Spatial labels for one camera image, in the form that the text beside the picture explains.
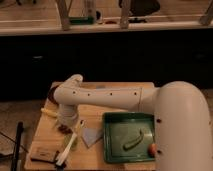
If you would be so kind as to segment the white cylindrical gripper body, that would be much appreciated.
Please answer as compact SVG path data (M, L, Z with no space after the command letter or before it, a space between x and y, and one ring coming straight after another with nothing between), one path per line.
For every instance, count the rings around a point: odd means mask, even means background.
M76 125L79 118L78 108L73 105L59 105L58 121L60 124L73 127Z

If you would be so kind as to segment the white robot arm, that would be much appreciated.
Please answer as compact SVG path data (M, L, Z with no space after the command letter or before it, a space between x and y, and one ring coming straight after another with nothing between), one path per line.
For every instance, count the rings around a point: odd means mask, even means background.
M74 124L81 104L152 114L157 171L213 171L213 134L207 100L193 84L174 81L162 87L83 88L75 74L59 85L54 99L59 121Z

